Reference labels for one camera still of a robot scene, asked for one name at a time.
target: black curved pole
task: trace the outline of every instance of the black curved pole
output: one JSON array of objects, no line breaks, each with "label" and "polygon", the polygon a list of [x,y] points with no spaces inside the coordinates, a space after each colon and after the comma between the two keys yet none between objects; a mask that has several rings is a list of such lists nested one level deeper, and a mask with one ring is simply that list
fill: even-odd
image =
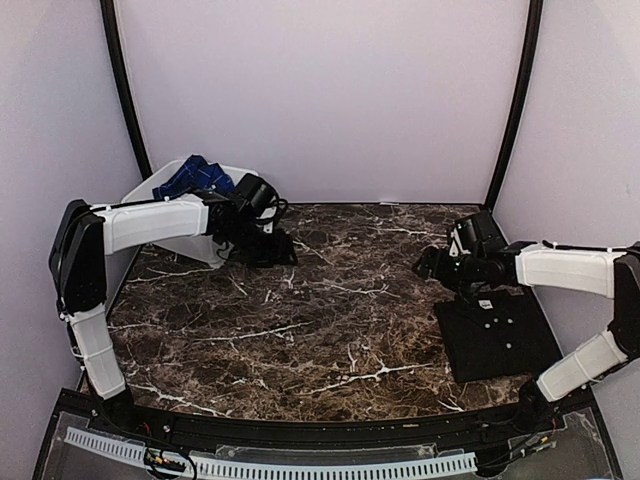
[{"label": "black curved pole", "polygon": [[522,46],[522,56],[520,57],[520,68],[518,69],[518,77],[516,87],[513,92],[513,100],[511,101],[511,110],[507,119],[507,126],[502,137],[502,145],[500,153],[496,161],[496,167],[493,171],[487,198],[484,201],[484,207],[492,211],[500,189],[504,183],[504,177],[507,174],[507,167],[513,152],[513,145],[516,142],[522,111],[524,110],[524,102],[527,97],[527,89],[529,88],[529,80],[531,78],[531,69],[533,68],[533,58],[536,54],[536,44],[538,43],[538,32],[540,31],[540,20],[542,17],[543,0],[530,0],[529,15],[527,17],[527,28],[524,34],[524,44]]},{"label": "black curved pole", "polygon": [[136,114],[133,97],[131,96],[124,55],[122,54],[122,44],[120,43],[120,34],[118,33],[118,19],[113,2],[114,0],[100,0],[104,33],[107,38],[113,77],[116,81],[116,88],[118,89],[118,96],[120,97],[120,106],[122,107],[122,114],[124,115],[124,121],[129,132],[133,153],[136,156],[142,178],[147,179],[153,172],[151,171],[149,156],[144,146],[140,124],[138,123],[138,115]]}]

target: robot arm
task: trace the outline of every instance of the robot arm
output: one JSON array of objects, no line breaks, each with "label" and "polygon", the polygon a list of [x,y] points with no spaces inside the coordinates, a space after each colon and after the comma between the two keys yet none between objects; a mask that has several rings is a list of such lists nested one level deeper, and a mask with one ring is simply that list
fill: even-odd
[{"label": "robot arm", "polygon": [[456,222],[449,246],[428,247],[414,271],[460,295],[473,286],[551,286],[614,300],[608,327],[535,380],[539,396],[556,402],[640,356],[640,244],[584,248],[516,242],[506,245],[486,212]]},{"label": "robot arm", "polygon": [[168,238],[211,235],[233,244],[240,261],[254,267],[297,262],[291,237],[281,229],[266,233],[260,220],[276,206],[276,224],[284,208],[275,190],[245,175],[226,196],[195,191],[175,200],[149,200],[114,206],[67,206],[49,256],[58,293],[58,312],[67,323],[74,355],[83,363],[96,393],[104,400],[126,389],[107,330],[105,256]]}]

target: white cable tray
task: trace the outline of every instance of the white cable tray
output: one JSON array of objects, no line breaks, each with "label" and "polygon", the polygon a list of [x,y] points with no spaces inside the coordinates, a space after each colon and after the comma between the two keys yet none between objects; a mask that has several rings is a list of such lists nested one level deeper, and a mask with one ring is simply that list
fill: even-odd
[{"label": "white cable tray", "polygon": [[[143,458],[145,446],[141,442],[117,440],[94,432],[73,427],[67,428],[65,443],[96,453],[114,461],[148,468]],[[165,453],[171,460],[186,463],[179,455]],[[371,465],[269,465],[261,463],[232,462],[192,454],[198,479],[246,479],[246,480],[421,480],[443,478],[451,475],[475,472],[475,453],[463,453],[439,458],[393,462]],[[161,468],[159,471],[173,473]],[[191,478],[191,465],[182,474]]]}]

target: black cable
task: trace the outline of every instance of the black cable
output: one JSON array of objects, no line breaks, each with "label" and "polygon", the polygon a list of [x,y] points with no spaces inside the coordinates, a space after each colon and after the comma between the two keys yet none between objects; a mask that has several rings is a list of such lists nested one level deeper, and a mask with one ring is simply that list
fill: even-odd
[{"label": "black cable", "polygon": [[253,223],[255,223],[256,225],[262,226],[262,225],[268,225],[269,223],[273,222],[273,226],[275,227],[280,221],[280,219],[284,216],[286,211],[288,210],[289,202],[284,198],[280,198],[279,196],[277,196],[276,199],[273,202],[271,202],[267,208],[272,208],[272,207],[276,208],[276,211],[272,216],[267,218],[257,218],[253,221]]},{"label": "black cable", "polygon": [[105,412],[104,407],[102,406],[102,401],[101,401],[100,397],[98,396],[97,392],[95,391],[95,389],[93,388],[93,385],[91,385],[91,382],[87,382],[87,384],[89,386],[89,391],[91,392],[91,396],[93,397],[93,400],[94,400],[95,404],[98,407],[98,413],[100,413],[100,415],[102,415],[102,417],[107,421],[107,423],[109,425],[111,425],[113,428],[118,430],[121,434],[123,434],[127,438],[140,440],[141,442],[143,442],[147,446],[147,448],[149,448],[149,444],[151,444],[151,443],[155,443],[158,446],[162,446],[162,447],[168,447],[168,449],[170,449],[168,451],[171,451],[173,453],[177,453],[178,455],[180,455],[182,458],[184,458],[187,462],[189,462],[191,464],[191,468],[193,469],[193,476],[191,477],[191,480],[198,480],[198,470],[196,468],[195,462],[189,456],[189,454],[187,454],[187,453],[185,453],[183,451],[183,449],[181,447],[177,447],[175,445],[172,445],[169,442],[165,442],[164,440],[153,438],[151,436],[145,437],[143,435],[138,435],[137,433],[129,432],[129,431],[125,430],[124,428],[119,427],[118,425],[116,425],[113,422],[113,420],[111,420],[111,418],[109,417],[107,412]]},{"label": "black cable", "polygon": [[[109,205],[109,208],[111,208],[112,210],[116,210],[118,208],[124,208],[124,207],[136,207],[138,205],[148,205],[150,203],[160,203],[160,202],[164,202],[165,199],[164,198],[150,198],[147,200],[136,200],[133,202],[123,202],[123,203],[114,203],[113,205]],[[99,207],[95,210],[93,210],[94,212],[99,212],[100,210],[106,210],[107,207]]]},{"label": "black cable", "polygon": [[488,425],[490,427],[500,427],[500,426],[504,426],[504,425],[509,425],[510,423],[513,423],[513,421],[518,418],[518,415],[520,415],[520,410],[516,410],[516,413],[514,413],[513,415],[511,415],[511,417],[509,417],[506,420],[499,420],[497,422],[489,422],[489,421],[478,421],[478,423],[483,424],[483,425]]},{"label": "black cable", "polygon": [[489,285],[489,282],[482,282],[479,285],[477,285],[475,288],[473,286],[470,286],[469,291],[466,293],[462,291],[462,287],[458,287],[458,295],[460,295],[460,297],[462,297],[462,299],[465,302],[467,302],[469,305],[474,307],[475,302],[471,303],[469,299],[475,299],[476,295],[480,293],[480,290],[482,290],[482,288],[486,287],[487,285]]},{"label": "black cable", "polygon": [[[550,445],[550,444],[549,444],[549,443],[541,443],[540,445]],[[543,448],[540,448],[540,449],[536,449],[536,448],[538,448],[538,446],[537,446],[537,445],[535,445],[535,444],[534,444],[534,445],[531,445],[531,446],[529,446],[529,447],[527,447],[527,448],[525,449],[524,454],[517,455],[517,456],[515,456],[515,457],[513,457],[513,458],[510,458],[509,460],[505,460],[504,462],[500,462],[500,463],[498,463],[498,464],[491,465],[489,468],[496,468],[496,469],[497,469],[497,468],[505,468],[505,467],[507,467],[507,466],[511,465],[512,463],[517,462],[518,460],[521,460],[521,459],[523,459],[523,458],[525,458],[525,457],[528,457],[528,456],[531,456],[531,455],[534,455],[534,454],[536,454],[536,453],[541,452],[541,451],[542,451],[542,450],[544,450],[546,447],[543,447]]]},{"label": "black cable", "polygon": [[[509,458],[509,459],[505,460],[505,462],[496,463],[496,462],[502,460],[503,458],[510,457],[514,452],[517,452],[524,445],[526,445],[533,437],[535,437],[536,435],[539,435],[542,432],[542,430],[545,427],[545,425],[547,424],[547,422],[552,421],[553,419],[555,419],[555,416],[558,413],[558,411],[560,411],[560,405],[555,408],[553,414],[549,418],[545,418],[543,421],[538,423],[538,425],[536,425],[536,427],[534,428],[533,433],[528,435],[524,440],[519,442],[515,447],[510,448],[506,453],[504,453],[503,455],[500,455],[497,458],[494,458],[491,461],[479,464],[478,467],[498,468],[498,467],[502,466],[505,462],[508,462],[507,464],[510,464],[510,463],[513,463],[513,462],[511,462],[511,460],[515,461],[515,460],[517,460],[519,458],[522,458],[522,457]],[[515,420],[515,418],[518,416],[518,414],[519,414],[519,412],[516,412],[516,414],[514,415],[512,421]]]},{"label": "black cable", "polygon": [[158,478],[159,480],[174,480],[180,476],[180,475],[169,475],[168,473],[159,472],[153,463],[151,463],[149,467],[151,467],[151,471],[153,472],[151,475]]},{"label": "black cable", "polygon": [[552,248],[553,250],[579,250],[583,252],[628,252],[629,249],[626,247],[616,247],[616,248],[608,248],[608,247],[585,247],[583,245],[558,245],[549,242],[548,240],[543,240],[542,245],[547,248]]},{"label": "black cable", "polygon": [[226,262],[227,260],[229,260],[229,257],[231,256],[231,252],[229,252],[229,253],[227,254],[227,258],[225,258],[225,257],[223,257],[222,255],[220,255],[220,253],[221,253],[221,252],[224,252],[224,251],[226,251],[226,250],[229,250],[229,240],[225,240],[225,241],[224,241],[224,243],[222,244],[222,246],[221,246],[218,250],[216,250],[216,256],[217,256],[219,259],[224,260],[225,262]]}]

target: black frame edge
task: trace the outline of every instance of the black frame edge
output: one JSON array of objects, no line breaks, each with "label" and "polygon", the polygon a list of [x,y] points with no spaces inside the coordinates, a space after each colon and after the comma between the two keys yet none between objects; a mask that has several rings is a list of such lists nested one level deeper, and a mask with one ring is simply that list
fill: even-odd
[{"label": "black frame edge", "polygon": [[[49,426],[40,448],[38,461],[34,469],[34,480],[41,478],[49,452],[53,433],[61,412],[69,412],[89,420],[89,428],[122,435],[100,416],[94,416],[95,400],[86,394],[62,389],[54,407]],[[569,413],[590,407],[600,431],[605,450],[608,454],[614,478],[622,478],[622,472],[611,438],[604,424],[602,414],[590,388],[578,391],[567,397],[561,407],[561,413]],[[376,422],[330,422],[297,423],[260,420],[237,420],[220,417],[168,412],[149,407],[136,406],[141,421],[147,422],[154,431],[162,431],[163,425],[170,425],[171,432],[161,434],[161,440],[177,447],[199,451],[215,452],[218,445],[253,446],[268,448],[296,449],[344,449],[344,448],[380,448],[398,445],[418,445],[436,443],[438,447],[464,448],[476,454],[499,455],[507,449],[509,438],[519,435],[511,427],[500,426],[483,429],[481,424],[488,418],[500,420],[513,416],[516,404],[490,407],[449,415],[436,415],[412,419],[382,420]],[[416,428],[402,428],[411,422]],[[365,434],[356,440],[354,432]],[[300,439],[311,435],[314,441],[302,445]]]},{"label": "black frame edge", "polygon": [[511,109],[509,110],[507,125],[504,136],[502,137],[500,153],[498,154],[487,197],[484,201],[484,206],[489,211],[493,211],[498,202],[498,196],[500,195],[500,190],[502,189],[502,184],[507,174],[507,168],[509,167],[511,153],[513,152],[513,146],[516,142],[520,119],[522,118],[522,112],[527,98],[529,81],[531,79],[536,45],[538,43],[538,33],[540,32],[540,21],[542,19],[542,5],[543,0],[529,1],[527,27],[524,34],[520,67],[518,68],[518,77],[513,92],[513,100],[511,101]]},{"label": "black frame edge", "polygon": [[114,1],[115,0],[100,0],[104,34],[107,39],[113,78],[116,81],[116,89],[118,90],[118,97],[120,97],[120,106],[122,107],[122,114],[124,115],[124,121],[127,125],[127,131],[129,132],[133,153],[136,157],[140,174],[143,180],[146,180],[153,172],[142,138],[142,131],[140,130],[138,115],[136,114],[133,103],[133,96],[131,95],[131,87],[129,85],[129,78],[127,77],[124,55],[122,53]]}]

